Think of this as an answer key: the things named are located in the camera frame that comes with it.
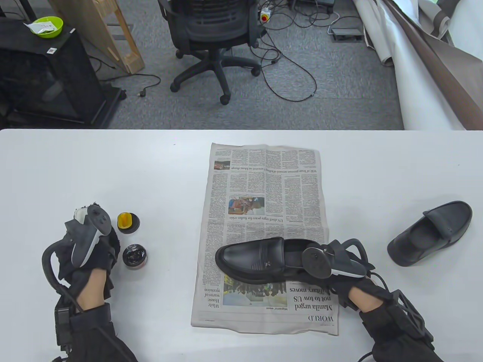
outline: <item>wooden frame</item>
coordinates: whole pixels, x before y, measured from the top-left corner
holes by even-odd
[[[49,3],[58,16],[76,28],[82,36],[126,72],[134,74],[144,68],[141,53],[116,0],[49,0]],[[129,54],[121,54],[104,21],[105,17],[113,13],[131,48]]]

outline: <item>green bowl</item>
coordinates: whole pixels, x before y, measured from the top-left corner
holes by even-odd
[[[56,26],[57,30],[42,33],[42,34],[35,34],[35,33],[34,34],[40,36],[41,38],[45,38],[45,39],[55,38],[57,35],[59,35],[61,33],[62,27],[64,26],[64,21],[57,16],[44,16],[44,17],[41,17],[41,18],[35,20],[34,23],[46,23],[47,21],[51,21],[52,24],[54,24]]]

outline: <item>chair backrest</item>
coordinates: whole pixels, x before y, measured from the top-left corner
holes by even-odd
[[[171,0],[187,37],[195,42],[222,42],[249,32],[255,0]]]

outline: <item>newspaper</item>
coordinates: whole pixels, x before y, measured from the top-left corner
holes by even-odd
[[[216,266],[221,246],[268,237],[328,243],[319,153],[213,144],[191,325],[242,333],[337,335],[337,296],[291,281],[249,285]]]

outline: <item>black leather shoe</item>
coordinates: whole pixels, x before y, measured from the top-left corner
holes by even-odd
[[[247,284],[281,283],[304,272],[301,255],[315,241],[272,237],[225,245],[215,255],[216,265],[229,277]]]
[[[473,212],[466,202],[453,201],[423,215],[387,245],[387,252],[396,264],[413,265],[455,244],[468,229]]]

